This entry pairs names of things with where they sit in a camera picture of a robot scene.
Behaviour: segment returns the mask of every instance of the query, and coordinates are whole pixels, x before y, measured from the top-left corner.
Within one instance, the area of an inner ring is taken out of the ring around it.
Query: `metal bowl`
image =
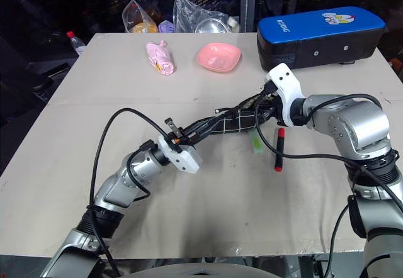
[[[215,18],[208,18],[201,21],[195,30],[195,33],[227,33],[228,28],[222,21]]]

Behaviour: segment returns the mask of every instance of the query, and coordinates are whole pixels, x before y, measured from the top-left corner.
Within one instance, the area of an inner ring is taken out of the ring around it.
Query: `clear plastic bag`
[[[156,23],[136,0],[131,0],[123,10],[122,20],[127,33],[158,33]]]
[[[208,11],[189,0],[175,0],[173,21],[176,33],[227,33],[229,15]]]

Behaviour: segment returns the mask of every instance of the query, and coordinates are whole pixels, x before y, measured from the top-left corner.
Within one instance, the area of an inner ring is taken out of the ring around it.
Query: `table surface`
[[[176,71],[160,75],[147,61],[145,44],[165,39]],[[241,49],[228,74],[195,61],[209,42]],[[389,116],[395,149],[403,150],[403,85],[378,50],[354,65],[296,69],[303,93],[367,93]],[[97,34],[91,40],[0,177],[0,254],[52,256],[86,209],[94,154],[108,118],[136,108],[163,125],[178,126],[213,115],[259,92],[266,73],[256,34]],[[271,140],[276,123],[263,126]],[[122,158],[156,131],[130,114],[117,118],[101,153],[97,188]],[[196,175],[168,168],[149,185],[151,197],[132,204],[117,229],[115,258],[283,255],[328,252],[349,187],[335,160],[284,161],[254,155],[245,133],[210,136],[196,146],[203,158]],[[330,137],[305,127],[287,128],[288,153],[337,153]],[[348,216],[335,249],[361,250]]]

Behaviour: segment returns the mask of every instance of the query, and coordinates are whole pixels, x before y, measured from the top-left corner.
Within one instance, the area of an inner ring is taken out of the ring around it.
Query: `red marker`
[[[285,138],[285,129],[279,128],[278,135],[277,135],[277,151],[284,153],[284,138]],[[275,170],[277,172],[281,172],[283,170],[283,157],[276,154],[276,163],[275,163]]]

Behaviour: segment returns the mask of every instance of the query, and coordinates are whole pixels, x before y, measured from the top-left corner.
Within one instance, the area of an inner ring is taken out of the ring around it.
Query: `blue box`
[[[258,23],[260,62],[270,70],[282,62],[297,69],[368,58],[384,28],[377,15],[354,6],[265,18]]]

